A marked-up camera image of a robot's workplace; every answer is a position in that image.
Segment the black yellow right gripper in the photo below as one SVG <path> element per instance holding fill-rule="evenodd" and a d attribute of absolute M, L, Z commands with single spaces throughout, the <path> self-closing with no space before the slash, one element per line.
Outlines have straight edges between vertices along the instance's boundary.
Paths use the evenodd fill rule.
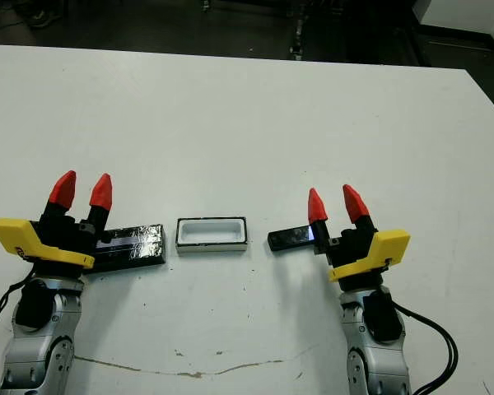
<path fill-rule="evenodd" d="M 328 250 L 329 280 L 341 290 L 377 288 L 383 283 L 382 272 L 401 262 L 411 236 L 406 230 L 377 231 L 361 195 L 351 185 L 343 185 L 343 197 L 354 228 L 343 230 L 338 243 L 329 247 L 324 203 L 315 188 L 309 191 L 308 221 L 316 253 Z"/>

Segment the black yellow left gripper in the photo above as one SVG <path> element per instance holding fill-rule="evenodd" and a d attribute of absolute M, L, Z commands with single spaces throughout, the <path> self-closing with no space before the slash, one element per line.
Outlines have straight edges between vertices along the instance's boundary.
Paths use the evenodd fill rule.
<path fill-rule="evenodd" d="M 65 216 L 72 206 L 76 180 L 76 172 L 69 170 L 56 182 L 39 221 L 0 218 L 0 244 L 8 253 L 52 267 L 94 267 L 96 244 L 112 207 L 112 182 L 109 174 L 101 175 L 92 189 L 88 217 L 76 222 Z"/>

